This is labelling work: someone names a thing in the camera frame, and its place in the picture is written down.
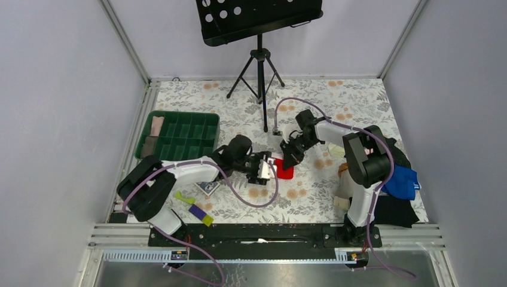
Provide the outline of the red underwear white trim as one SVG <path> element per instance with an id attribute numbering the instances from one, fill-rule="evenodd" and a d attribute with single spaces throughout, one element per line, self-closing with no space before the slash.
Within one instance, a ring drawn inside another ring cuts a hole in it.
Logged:
<path id="1" fill-rule="evenodd" d="M 287 169 L 283 168 L 284 161 L 280 158 L 274 160 L 276 166 L 276 176 L 279 179 L 290 180 L 294 178 L 294 168 L 290 167 Z"/>

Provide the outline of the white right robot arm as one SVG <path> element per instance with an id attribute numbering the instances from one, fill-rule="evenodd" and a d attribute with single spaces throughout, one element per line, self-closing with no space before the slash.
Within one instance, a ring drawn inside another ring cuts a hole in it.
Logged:
<path id="1" fill-rule="evenodd" d="M 366 239 L 366 227 L 373 221 L 373 197 L 380 185 L 389 180 L 394 170 L 393 156 L 379 126 L 357 128 L 317 118 L 310 110 L 296 116 L 300 131 L 296 136 L 282 133 L 280 143 L 283 168 L 288 169 L 304 160 L 305 152 L 317 144 L 334 144 L 344 148 L 348 165 L 352 203 L 347 211 L 344 241 L 358 246 Z"/>

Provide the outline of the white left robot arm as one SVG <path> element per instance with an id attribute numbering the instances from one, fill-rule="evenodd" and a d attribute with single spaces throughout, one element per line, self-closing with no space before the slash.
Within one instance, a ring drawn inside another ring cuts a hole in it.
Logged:
<path id="1" fill-rule="evenodd" d="M 185 240 L 182 220 L 166 204 L 173 191 L 195 183 L 225 181 L 239 172 L 248 182 L 266 185 L 276 179 L 275 159 L 270 152 L 253 152 L 251 140 L 237 135 L 229 144 L 193 160 L 163 161 L 153 155 L 145 157 L 119 184 L 122 211 L 139 222 L 147 222 L 160 231 L 172 246 Z"/>

